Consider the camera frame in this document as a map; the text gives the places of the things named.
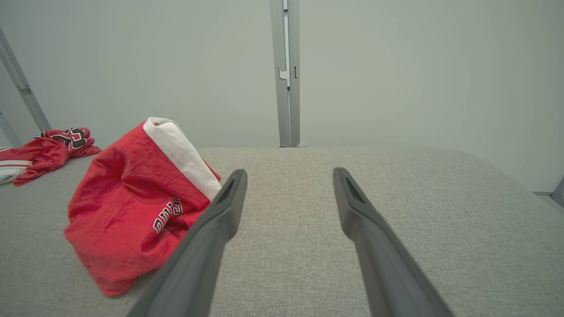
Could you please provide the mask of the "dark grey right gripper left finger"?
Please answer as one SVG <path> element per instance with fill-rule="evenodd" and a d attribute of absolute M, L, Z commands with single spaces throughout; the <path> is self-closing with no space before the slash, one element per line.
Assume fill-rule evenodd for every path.
<path fill-rule="evenodd" d="M 157 270 L 130 317 L 207 317 L 225 246 L 238 231 L 247 191 L 244 169 L 235 170 L 215 199 Z"/>

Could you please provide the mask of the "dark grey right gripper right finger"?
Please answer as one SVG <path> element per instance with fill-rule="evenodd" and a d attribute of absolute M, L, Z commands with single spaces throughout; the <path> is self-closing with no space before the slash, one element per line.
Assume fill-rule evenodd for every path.
<path fill-rule="evenodd" d="M 333 170 L 344 234 L 354 243 L 374 317 L 451 317 L 452 311 L 345 168 Z"/>

